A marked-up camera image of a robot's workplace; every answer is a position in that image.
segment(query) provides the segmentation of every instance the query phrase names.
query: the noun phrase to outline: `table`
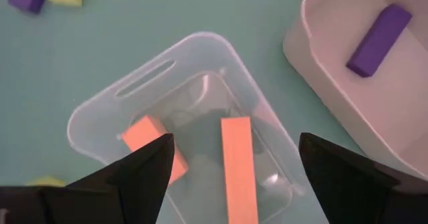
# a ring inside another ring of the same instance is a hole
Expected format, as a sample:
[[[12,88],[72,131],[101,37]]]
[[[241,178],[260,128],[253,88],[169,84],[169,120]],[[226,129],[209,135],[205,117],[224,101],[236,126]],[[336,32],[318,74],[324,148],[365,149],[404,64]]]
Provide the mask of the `table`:
[[[312,132],[362,153],[282,52],[300,2],[84,0],[31,16],[0,0],[0,185],[101,168],[68,144],[73,109],[196,31],[233,44],[296,144]]]

